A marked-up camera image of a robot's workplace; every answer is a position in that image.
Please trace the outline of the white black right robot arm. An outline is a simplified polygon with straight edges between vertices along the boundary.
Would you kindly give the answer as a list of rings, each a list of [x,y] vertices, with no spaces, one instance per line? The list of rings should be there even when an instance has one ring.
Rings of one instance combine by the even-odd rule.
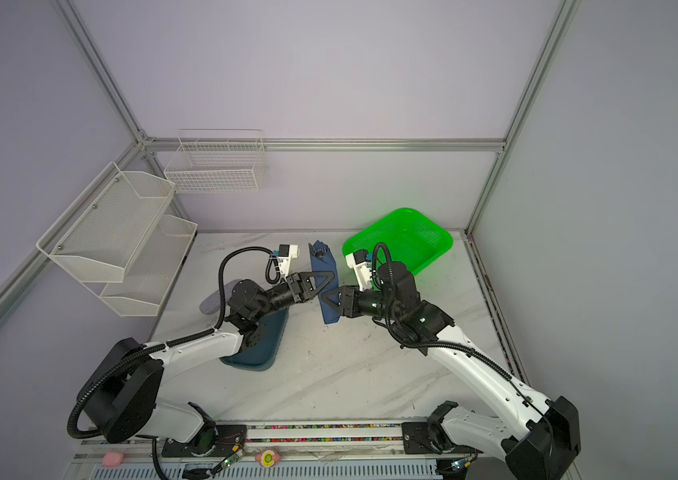
[[[561,479],[581,451],[579,414],[565,397],[549,399],[492,360],[455,320],[423,299],[398,261],[378,267],[372,287],[341,286],[321,295],[340,316],[375,319],[403,349],[417,350],[464,382],[492,410],[471,413],[445,401],[428,417],[429,450],[470,447],[506,463],[518,479]]]

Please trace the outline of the teal plastic utensil tray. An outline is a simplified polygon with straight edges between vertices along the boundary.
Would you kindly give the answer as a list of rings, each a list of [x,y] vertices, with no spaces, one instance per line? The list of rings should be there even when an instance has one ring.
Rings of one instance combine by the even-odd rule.
[[[275,362],[288,317],[288,310],[264,317],[257,329],[244,338],[241,349],[234,355],[220,358],[220,361],[242,370],[268,370]]]

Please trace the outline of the green perforated plastic basket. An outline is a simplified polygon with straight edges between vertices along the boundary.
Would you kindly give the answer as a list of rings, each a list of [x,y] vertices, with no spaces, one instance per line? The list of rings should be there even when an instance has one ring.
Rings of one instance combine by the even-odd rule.
[[[417,275],[453,246],[451,233],[412,208],[399,208],[345,241],[344,256],[358,250],[372,253],[377,243],[385,243],[393,259]]]

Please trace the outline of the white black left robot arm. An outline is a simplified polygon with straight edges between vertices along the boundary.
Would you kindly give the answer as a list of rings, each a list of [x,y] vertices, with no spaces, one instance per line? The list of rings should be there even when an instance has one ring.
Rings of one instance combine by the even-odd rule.
[[[289,309],[318,297],[335,280],[330,271],[297,272],[269,289],[240,280],[218,292],[218,324],[174,340],[117,342],[79,391],[66,432],[73,439],[103,437],[121,443],[135,436],[192,443],[211,434],[214,420],[196,403],[161,396],[174,378],[209,362],[268,369],[275,360]],[[224,332],[228,323],[233,331]]]

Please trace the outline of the dark blue paper napkin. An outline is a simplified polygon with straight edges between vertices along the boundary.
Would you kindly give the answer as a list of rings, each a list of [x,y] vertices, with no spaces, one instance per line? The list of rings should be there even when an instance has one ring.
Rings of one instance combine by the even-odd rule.
[[[315,241],[308,244],[311,269],[316,273],[315,279],[321,288],[317,296],[323,322],[325,325],[335,324],[339,321],[339,313],[333,309],[322,297],[322,294],[338,287],[337,266],[330,247],[322,242]]]

